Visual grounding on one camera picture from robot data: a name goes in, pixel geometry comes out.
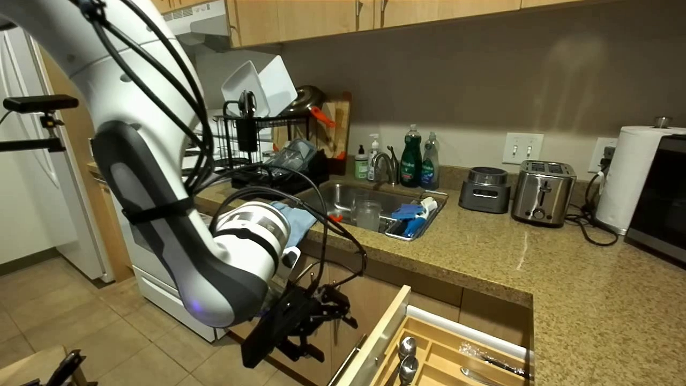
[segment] utensil drawer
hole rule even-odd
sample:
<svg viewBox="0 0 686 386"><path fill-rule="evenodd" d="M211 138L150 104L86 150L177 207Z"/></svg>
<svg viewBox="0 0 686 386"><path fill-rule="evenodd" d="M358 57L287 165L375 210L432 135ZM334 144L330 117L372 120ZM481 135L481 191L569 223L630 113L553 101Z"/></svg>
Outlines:
<svg viewBox="0 0 686 386"><path fill-rule="evenodd" d="M411 384L529 384L529 352L469 326L409 304L403 284L356 357L341 371L339 386L399 384L397 344L417 338L418 369Z"/></svg>

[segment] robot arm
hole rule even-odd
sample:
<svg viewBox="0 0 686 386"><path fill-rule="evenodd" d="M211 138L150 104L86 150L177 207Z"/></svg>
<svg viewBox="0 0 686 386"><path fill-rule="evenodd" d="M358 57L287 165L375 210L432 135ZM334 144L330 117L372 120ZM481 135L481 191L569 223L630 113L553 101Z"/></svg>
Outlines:
<svg viewBox="0 0 686 386"><path fill-rule="evenodd" d="M188 128L203 115L131 46L120 41L104 46L80 9L99 4L96 0L73 2L77 5L69 0L3 0L0 17L26 28L84 93L96 128L94 161L125 207L137 241L153 248L169 269L186 310L217 327L256 317L286 248L287 221L273 205L248 201L224 213L220 235L209 232L181 178L186 136L181 123ZM155 4L128 2L135 2L183 56ZM173 56L126 0L107 0L101 10L107 24L126 30L135 44L150 50L177 78L185 78ZM123 73L119 60L125 60L173 115L153 102L131 74Z"/></svg>

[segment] faucet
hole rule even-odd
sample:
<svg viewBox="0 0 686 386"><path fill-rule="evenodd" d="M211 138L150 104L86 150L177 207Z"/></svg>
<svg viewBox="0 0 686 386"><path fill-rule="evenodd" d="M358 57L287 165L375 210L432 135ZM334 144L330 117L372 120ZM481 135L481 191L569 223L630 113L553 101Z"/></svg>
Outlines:
<svg viewBox="0 0 686 386"><path fill-rule="evenodd" d="M373 162L373 175L375 175L375 183L373 189L380 189L385 182L388 183L397 183L399 182L399 159L395 156L395 148L388 146L388 153L380 152L378 161Z"/></svg>

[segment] electrical outlet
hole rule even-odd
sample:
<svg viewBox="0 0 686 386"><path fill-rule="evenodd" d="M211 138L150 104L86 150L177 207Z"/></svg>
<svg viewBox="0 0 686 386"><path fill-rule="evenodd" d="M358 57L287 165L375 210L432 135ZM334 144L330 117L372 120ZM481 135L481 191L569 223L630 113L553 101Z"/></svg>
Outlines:
<svg viewBox="0 0 686 386"><path fill-rule="evenodd" d="M617 136L598 136L593 159L588 161L588 172L597 174L600 168L600 159L614 156L617 148Z"/></svg>
<svg viewBox="0 0 686 386"><path fill-rule="evenodd" d="M501 162L523 162L527 159L541 159L543 135L539 133L509 133L501 148Z"/></svg>

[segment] stainless steel toaster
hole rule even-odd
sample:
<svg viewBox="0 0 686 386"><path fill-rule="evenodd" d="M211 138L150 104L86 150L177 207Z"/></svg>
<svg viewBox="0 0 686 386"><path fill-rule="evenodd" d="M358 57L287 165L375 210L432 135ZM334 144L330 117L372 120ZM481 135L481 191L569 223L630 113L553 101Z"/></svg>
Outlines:
<svg viewBox="0 0 686 386"><path fill-rule="evenodd" d="M513 216L560 227L575 187L575 168L566 162L525 161L514 187Z"/></svg>

